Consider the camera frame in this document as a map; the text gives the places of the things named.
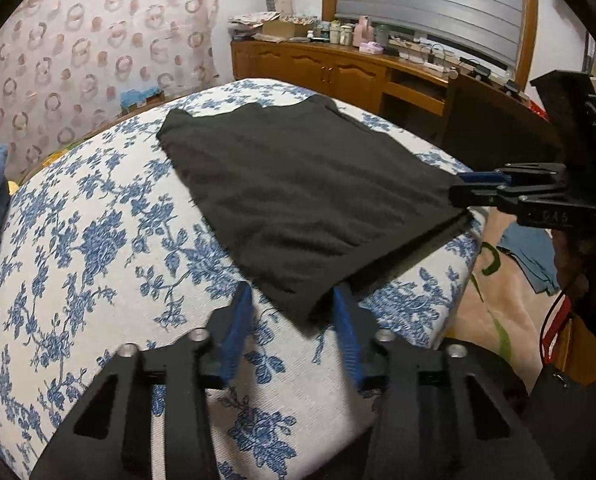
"pink patterned curtain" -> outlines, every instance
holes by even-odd
[[[0,142],[17,180],[120,113],[120,94],[216,84],[219,0],[25,0],[0,30]]]

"folded black shirt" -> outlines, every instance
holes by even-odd
[[[315,95],[191,117],[171,110],[158,140],[242,274],[294,322],[348,280],[361,292],[461,232],[460,179]]]

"blue floral pattern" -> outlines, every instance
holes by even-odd
[[[181,98],[77,146],[12,197],[0,244],[0,455],[18,476],[28,478],[118,346],[170,344],[204,325],[241,279],[158,146],[166,113],[290,105],[311,94],[273,80],[241,80]],[[409,132],[339,106],[425,162],[464,170]],[[409,341],[433,344],[478,253],[483,216],[474,214],[470,233],[362,306]],[[378,397],[348,394],[334,330],[300,333],[259,293],[255,309],[235,383],[207,394],[218,467],[225,480],[301,478],[329,460],[337,442],[370,425]],[[164,386],[154,388],[156,480],[164,478],[164,396]]]

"wooden window frame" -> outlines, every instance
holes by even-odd
[[[337,0],[322,0],[322,19],[330,22],[335,19]],[[524,0],[522,26],[518,44],[518,60],[515,66],[515,82],[524,90],[529,82],[529,71],[533,61],[538,31],[538,0]]]

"blue-gray cloth on blanket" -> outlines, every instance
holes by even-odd
[[[560,290],[553,263],[553,243],[544,229],[513,222],[497,247],[517,262],[536,294],[546,291],[552,296]]]

